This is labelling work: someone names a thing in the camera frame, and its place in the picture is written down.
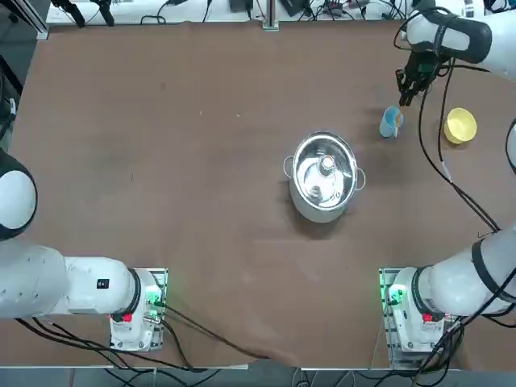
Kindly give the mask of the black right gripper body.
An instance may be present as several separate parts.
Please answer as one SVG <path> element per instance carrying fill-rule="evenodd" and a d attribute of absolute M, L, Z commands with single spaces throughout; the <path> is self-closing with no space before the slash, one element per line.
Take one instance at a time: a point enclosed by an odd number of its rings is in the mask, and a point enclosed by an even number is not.
<path fill-rule="evenodd" d="M 405 66 L 405 75 L 409 81 L 427 79 L 439 65 L 439 58 L 433 52 L 412 52 Z"/>

